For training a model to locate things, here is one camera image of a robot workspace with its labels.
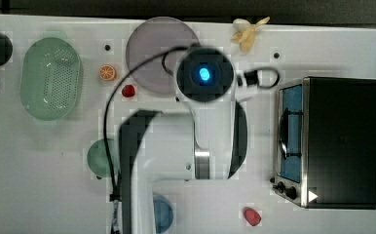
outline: green colander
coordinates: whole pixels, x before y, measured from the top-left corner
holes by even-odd
[[[81,60],[67,42],[42,39],[24,57],[21,103],[37,119],[59,119],[73,109],[81,92],[82,76]]]

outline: black toaster oven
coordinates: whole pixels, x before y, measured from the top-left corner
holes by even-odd
[[[303,208],[376,209],[376,80],[279,86],[275,192]]]

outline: blue light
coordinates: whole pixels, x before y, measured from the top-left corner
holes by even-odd
[[[200,76],[203,81],[209,80],[209,71],[206,68],[200,69]]]

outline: oven knob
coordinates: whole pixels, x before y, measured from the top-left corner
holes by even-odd
[[[277,185],[273,185],[274,189],[277,189],[279,193],[284,193],[285,186],[282,182],[279,182]]]
[[[289,197],[290,199],[294,200],[297,198],[297,191],[295,187],[291,186],[285,189],[285,196]]]

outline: red strawberry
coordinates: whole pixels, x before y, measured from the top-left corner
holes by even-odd
[[[135,88],[133,87],[133,85],[126,85],[124,89],[122,89],[122,95],[125,98],[132,98],[133,96],[135,96]]]
[[[251,226],[255,226],[261,221],[261,216],[255,210],[247,208],[244,210],[244,217]]]

